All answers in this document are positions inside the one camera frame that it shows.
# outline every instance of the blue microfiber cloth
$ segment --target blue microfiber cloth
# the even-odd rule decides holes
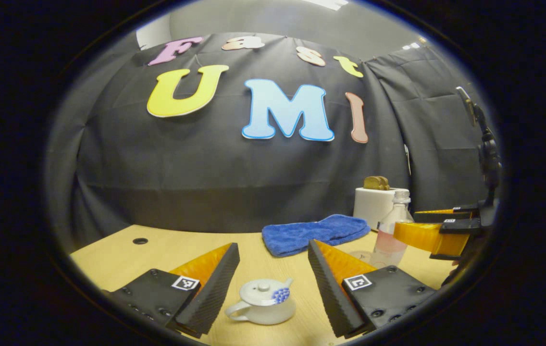
[[[262,238],[271,254],[282,258],[307,250],[310,239],[334,246],[359,239],[370,230],[364,219],[333,214],[317,222],[265,226]]]

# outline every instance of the letter m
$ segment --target letter m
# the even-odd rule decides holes
[[[325,90],[321,87],[301,85],[297,93],[288,100],[280,87],[268,79],[249,79],[245,86],[251,89],[251,115],[249,125],[242,134],[250,139],[267,139],[275,136],[275,128],[269,125],[269,111],[282,130],[289,137],[295,132],[303,116],[303,127],[299,135],[306,140],[329,142],[335,134],[328,128],[324,110]]]

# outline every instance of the black backdrop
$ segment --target black backdrop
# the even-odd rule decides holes
[[[468,274],[450,304],[389,344],[546,343],[546,4],[396,3],[378,2],[445,33],[451,40],[445,45],[493,97],[512,203],[497,227],[510,236],[486,249],[491,265]],[[46,119],[71,80],[58,73],[142,8],[116,1],[0,3],[0,344],[152,343],[97,309],[102,301],[92,304],[75,289],[92,292],[62,261],[55,242],[45,240],[50,228],[38,188]]]
[[[221,49],[231,38],[251,35],[265,46]],[[326,66],[299,59],[297,46],[317,50]],[[113,55],[106,53],[81,73],[56,112],[45,193],[68,251],[135,223],[233,233],[352,215],[354,189],[369,175],[410,188],[415,210],[451,208],[485,197],[476,150],[480,129],[471,127],[455,91],[466,86],[465,78],[429,48],[362,63],[292,37],[219,33],[205,36],[171,62],[147,66],[164,47],[140,51],[130,36],[118,42]],[[364,77],[345,72],[333,59],[337,55],[359,64]],[[229,66],[208,105],[173,118],[148,114],[157,76],[190,69],[174,93],[188,97],[200,83],[196,70],[207,65]],[[289,99],[301,85],[324,88],[335,139],[308,141],[298,131],[288,138],[278,131],[267,140],[241,136],[251,102],[244,82],[253,78],[275,81]],[[350,136],[346,92],[365,103],[366,144]]]

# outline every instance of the white wall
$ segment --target white wall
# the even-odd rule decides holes
[[[151,47],[171,41],[168,37],[233,31],[297,37],[363,60],[420,43],[418,31],[356,0],[338,11],[302,0],[198,0],[141,28],[137,37],[140,46]]]

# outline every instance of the white teapot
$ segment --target white teapot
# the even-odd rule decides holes
[[[297,305],[290,297],[292,279],[281,283],[271,279],[259,279],[243,285],[239,291],[241,301],[224,313],[235,321],[257,324],[278,324],[295,314]]]

